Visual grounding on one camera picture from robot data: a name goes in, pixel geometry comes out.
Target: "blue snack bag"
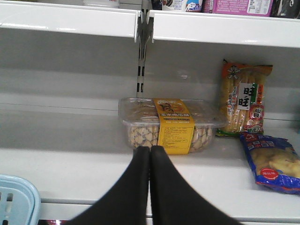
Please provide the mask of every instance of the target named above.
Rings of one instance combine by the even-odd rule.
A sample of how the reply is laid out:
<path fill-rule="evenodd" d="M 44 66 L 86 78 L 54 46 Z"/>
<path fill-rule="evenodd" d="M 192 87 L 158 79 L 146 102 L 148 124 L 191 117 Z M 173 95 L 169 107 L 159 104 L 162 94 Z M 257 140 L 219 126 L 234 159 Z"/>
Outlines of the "blue snack bag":
<path fill-rule="evenodd" d="M 256 184 L 300 194 L 300 157 L 286 139 L 243 133 L 240 140 Z"/>

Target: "black object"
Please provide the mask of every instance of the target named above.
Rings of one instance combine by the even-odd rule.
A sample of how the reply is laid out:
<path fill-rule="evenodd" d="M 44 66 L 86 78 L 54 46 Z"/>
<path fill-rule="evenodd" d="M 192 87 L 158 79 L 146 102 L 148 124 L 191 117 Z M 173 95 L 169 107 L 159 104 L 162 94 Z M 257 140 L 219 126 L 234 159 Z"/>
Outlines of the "black object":
<path fill-rule="evenodd" d="M 138 147 L 116 184 L 66 225 L 146 225 L 149 172 L 154 225 L 241 225 L 195 192 L 161 146 Z"/>
<path fill-rule="evenodd" d="M 66 225 L 146 225 L 149 153 L 148 147 L 139 147 L 115 185 Z"/>
<path fill-rule="evenodd" d="M 240 225 L 195 192 L 161 146 L 151 148 L 150 192 L 154 225 Z"/>
<path fill-rule="evenodd" d="M 300 12 L 300 0 L 274 0 L 272 17 L 297 18 Z"/>
<path fill-rule="evenodd" d="M 162 0 L 151 0 L 152 9 L 154 10 L 162 10 Z"/>

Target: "red label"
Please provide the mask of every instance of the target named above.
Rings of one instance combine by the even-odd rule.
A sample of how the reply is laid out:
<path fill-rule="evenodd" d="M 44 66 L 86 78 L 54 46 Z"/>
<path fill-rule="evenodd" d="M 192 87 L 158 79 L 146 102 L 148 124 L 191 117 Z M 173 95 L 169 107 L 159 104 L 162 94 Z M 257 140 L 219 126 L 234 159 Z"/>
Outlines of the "red label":
<path fill-rule="evenodd" d="M 257 135 L 253 135 L 253 134 L 247 134 L 246 135 L 246 141 L 247 142 L 254 142 L 258 140 Z"/>
<path fill-rule="evenodd" d="M 278 177 L 278 172 L 271 168 L 263 168 L 261 170 L 261 175 L 269 180 L 275 180 Z"/>

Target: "snack package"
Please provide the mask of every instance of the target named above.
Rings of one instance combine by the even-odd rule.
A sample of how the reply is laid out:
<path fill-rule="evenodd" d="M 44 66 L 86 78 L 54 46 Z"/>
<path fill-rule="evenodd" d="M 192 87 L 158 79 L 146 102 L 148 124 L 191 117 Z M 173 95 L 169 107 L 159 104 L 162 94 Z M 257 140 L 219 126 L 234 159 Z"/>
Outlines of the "snack package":
<path fill-rule="evenodd" d="M 203 0 L 162 0 L 162 10 L 200 13 L 202 2 Z"/>
<path fill-rule="evenodd" d="M 273 0 L 206 0 L 204 13 L 270 16 Z"/>
<path fill-rule="evenodd" d="M 300 157 L 286 139 L 245 132 L 240 140 L 256 184 L 300 194 Z"/>
<path fill-rule="evenodd" d="M 274 0 L 271 16 L 296 19 L 300 12 L 300 1 Z"/>
<path fill-rule="evenodd" d="M 130 147 L 162 145 L 168 154 L 202 151 L 214 140 L 217 128 L 227 123 L 215 107 L 199 99 L 123 98 L 119 117 L 127 127 Z"/>
<path fill-rule="evenodd" d="M 263 133 L 263 86 L 271 71 L 272 66 L 224 64 L 219 110 L 228 125 L 218 129 L 219 136 Z"/>

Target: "yellow label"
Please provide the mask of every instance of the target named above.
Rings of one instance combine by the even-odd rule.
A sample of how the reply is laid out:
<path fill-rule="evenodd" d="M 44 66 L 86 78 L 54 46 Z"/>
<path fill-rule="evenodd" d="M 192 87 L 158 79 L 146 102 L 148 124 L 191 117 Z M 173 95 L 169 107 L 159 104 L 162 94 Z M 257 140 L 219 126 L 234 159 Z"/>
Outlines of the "yellow label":
<path fill-rule="evenodd" d="M 158 145 L 167 154 L 188 154 L 195 122 L 180 99 L 154 98 L 160 120 Z"/>

